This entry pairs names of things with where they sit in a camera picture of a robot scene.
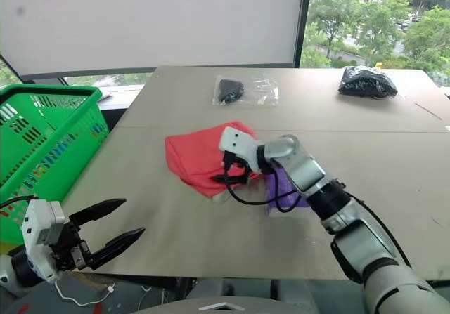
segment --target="black object in plastic bag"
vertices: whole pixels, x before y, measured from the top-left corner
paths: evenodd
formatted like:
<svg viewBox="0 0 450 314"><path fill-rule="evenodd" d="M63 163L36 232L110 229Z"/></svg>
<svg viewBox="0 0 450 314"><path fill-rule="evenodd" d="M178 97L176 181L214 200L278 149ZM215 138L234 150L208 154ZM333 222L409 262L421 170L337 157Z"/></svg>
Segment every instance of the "black object in plastic bag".
<svg viewBox="0 0 450 314"><path fill-rule="evenodd" d="M386 98L396 96L397 88L378 68L347 66L340 81L339 92L353 96Z"/></svg>

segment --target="red cloth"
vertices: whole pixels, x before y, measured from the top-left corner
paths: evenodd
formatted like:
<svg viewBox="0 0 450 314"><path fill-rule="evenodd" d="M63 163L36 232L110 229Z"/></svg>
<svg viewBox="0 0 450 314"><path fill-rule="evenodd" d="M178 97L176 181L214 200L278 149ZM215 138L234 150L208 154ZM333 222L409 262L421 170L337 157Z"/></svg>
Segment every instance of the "red cloth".
<svg viewBox="0 0 450 314"><path fill-rule="evenodd" d="M213 197L226 190L226 186L214 182L211 177L224 173L224 153L219 142L225 127L231 126L253 138L255 133L240 122L228 122L214 128L196 131L186 135L169 136L165 139L166 162L183 182L189 184L206 197ZM230 176L243 174L243 169L232 166Z"/></svg>

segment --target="green plastic basket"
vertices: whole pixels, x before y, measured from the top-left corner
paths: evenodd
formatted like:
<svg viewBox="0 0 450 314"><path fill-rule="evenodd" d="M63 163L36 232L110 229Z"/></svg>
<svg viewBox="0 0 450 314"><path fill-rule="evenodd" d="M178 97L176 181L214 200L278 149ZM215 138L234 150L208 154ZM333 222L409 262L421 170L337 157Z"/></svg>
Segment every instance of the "green plastic basket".
<svg viewBox="0 0 450 314"><path fill-rule="evenodd" d="M16 84L0 91L0 202L62 202L108 136L95 87ZM27 202L0 210L0 242L23 243Z"/></svg>

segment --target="wooden table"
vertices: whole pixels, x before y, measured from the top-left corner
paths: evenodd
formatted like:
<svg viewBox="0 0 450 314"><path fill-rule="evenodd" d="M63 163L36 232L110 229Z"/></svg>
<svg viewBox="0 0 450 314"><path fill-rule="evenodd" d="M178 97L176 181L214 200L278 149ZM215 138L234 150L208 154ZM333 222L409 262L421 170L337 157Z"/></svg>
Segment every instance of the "wooden table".
<svg viewBox="0 0 450 314"><path fill-rule="evenodd" d="M388 224L427 279L450 278L450 100L419 70L387 70L391 100L341 96L342 70L159 67L77 181L64 205L71 214L126 197L113 214L82 228L91 250L145 227L100 273L193 277L345 278L331 237L304 209L268 218L264 207L233 199L215 204L182 183L165 163L164 139L231 120L261 140L285 133ZM275 107L213 106L217 75L271 77ZM238 191L264 198L260 181Z"/></svg>

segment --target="purple cloth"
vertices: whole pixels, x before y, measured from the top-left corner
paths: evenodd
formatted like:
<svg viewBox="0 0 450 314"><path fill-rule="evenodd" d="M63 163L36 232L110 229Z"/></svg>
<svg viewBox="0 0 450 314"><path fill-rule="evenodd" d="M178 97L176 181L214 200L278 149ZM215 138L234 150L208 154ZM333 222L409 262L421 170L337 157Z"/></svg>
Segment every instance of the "purple cloth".
<svg viewBox="0 0 450 314"><path fill-rule="evenodd" d="M278 195L283 195L289 191L295 189L295 186L289 181L288 175L284 171L284 169L275 169L278 174ZM275 178L274 175L267 175L266 178L266 196L267 199L272 199L275 197ZM286 197L279 198L280 206L284 209L292 206L295 203L295 200L299 196L298 192L294 192L291 195ZM305 198L302 198L298 203L297 207L308 207L308 203ZM267 204L267 211L276 208L275 202L270 202Z"/></svg>

